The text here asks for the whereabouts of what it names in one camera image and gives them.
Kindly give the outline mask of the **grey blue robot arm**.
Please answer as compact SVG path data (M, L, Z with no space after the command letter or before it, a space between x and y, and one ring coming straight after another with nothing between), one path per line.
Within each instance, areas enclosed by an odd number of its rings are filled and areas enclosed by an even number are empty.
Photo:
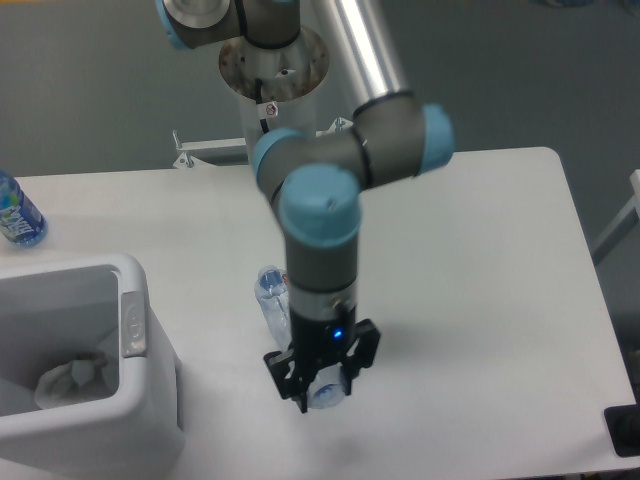
M156 5L176 48L221 45L220 71L257 115L245 126L245 141L284 236L291 331L287 345L264 361L280 396L301 411L311 407L313 383L325 369L349 392L380 341L375 324L356 317L360 194L445 166L455 145L446 112L415 100L378 2L313 7L326 51L308 46L296 1ZM348 129L318 136L272 114L309 95L331 60L348 85Z

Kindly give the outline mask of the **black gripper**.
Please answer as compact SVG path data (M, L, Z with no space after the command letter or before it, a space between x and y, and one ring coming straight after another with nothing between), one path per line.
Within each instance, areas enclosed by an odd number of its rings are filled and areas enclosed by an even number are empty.
M356 323L355 315L351 310L331 320L317 320L293 311L293 348L264 355L280 397L295 402L302 414L308 412L309 386L320 370L339 362L345 395L350 396L360 371L373 365L381 333L371 319Z

